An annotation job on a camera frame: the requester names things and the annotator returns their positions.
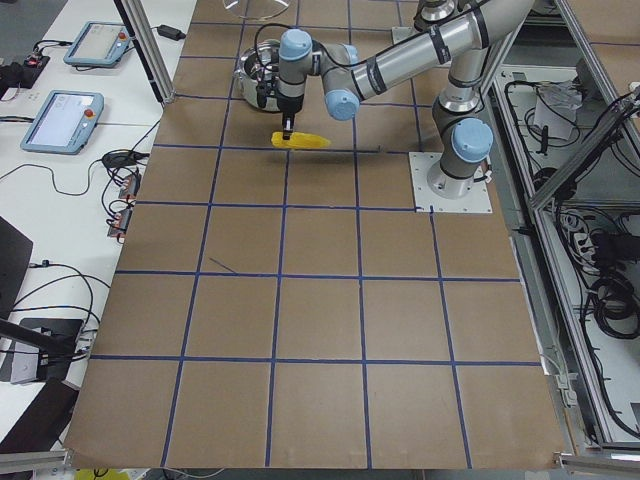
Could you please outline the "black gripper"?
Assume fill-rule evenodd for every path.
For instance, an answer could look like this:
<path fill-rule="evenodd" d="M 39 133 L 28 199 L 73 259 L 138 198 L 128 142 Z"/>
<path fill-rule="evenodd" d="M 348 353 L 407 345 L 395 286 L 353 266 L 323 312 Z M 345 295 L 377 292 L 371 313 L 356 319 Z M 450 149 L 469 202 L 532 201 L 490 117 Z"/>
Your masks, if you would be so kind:
<path fill-rule="evenodd" d="M 298 114 L 304 103 L 304 95 L 290 97 L 282 92 L 277 93 L 277 106 L 282 112 L 282 138 L 290 140 L 295 131 L 295 115 Z"/>

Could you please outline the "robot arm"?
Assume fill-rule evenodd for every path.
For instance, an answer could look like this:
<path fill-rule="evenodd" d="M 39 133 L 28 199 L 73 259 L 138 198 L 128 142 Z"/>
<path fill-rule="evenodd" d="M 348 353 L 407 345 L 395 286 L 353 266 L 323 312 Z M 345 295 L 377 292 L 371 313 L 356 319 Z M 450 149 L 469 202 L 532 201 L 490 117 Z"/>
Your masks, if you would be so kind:
<path fill-rule="evenodd" d="M 508 25 L 501 20 L 496 1 L 471 1 L 463 9 L 454 1 L 422 1 L 418 13 L 424 15 L 430 9 L 436 10 L 439 19 L 366 59 L 359 58 L 353 45 L 325 45 L 305 30 L 286 29 L 279 42 L 275 83 L 282 127 L 273 134 L 272 143 L 304 148 L 314 142 L 312 135 L 295 130 L 310 76 L 322 81 L 329 116 L 347 121 L 365 101 L 433 67 L 447 65 L 447 84 L 433 106 L 444 151 L 430 168 L 427 182 L 444 198 L 465 196 L 493 143 L 491 129 L 476 114 L 484 62 Z"/>

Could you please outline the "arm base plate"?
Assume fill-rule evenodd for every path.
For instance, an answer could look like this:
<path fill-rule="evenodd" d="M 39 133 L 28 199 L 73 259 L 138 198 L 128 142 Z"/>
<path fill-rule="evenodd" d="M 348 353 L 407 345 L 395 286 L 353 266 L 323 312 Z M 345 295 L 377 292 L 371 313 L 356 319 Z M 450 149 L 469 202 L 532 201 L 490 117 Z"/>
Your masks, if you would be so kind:
<path fill-rule="evenodd" d="M 487 182 L 481 164 L 474 175 L 458 180 L 441 169 L 441 153 L 410 152 L 409 163 L 417 212 L 491 214 Z"/>

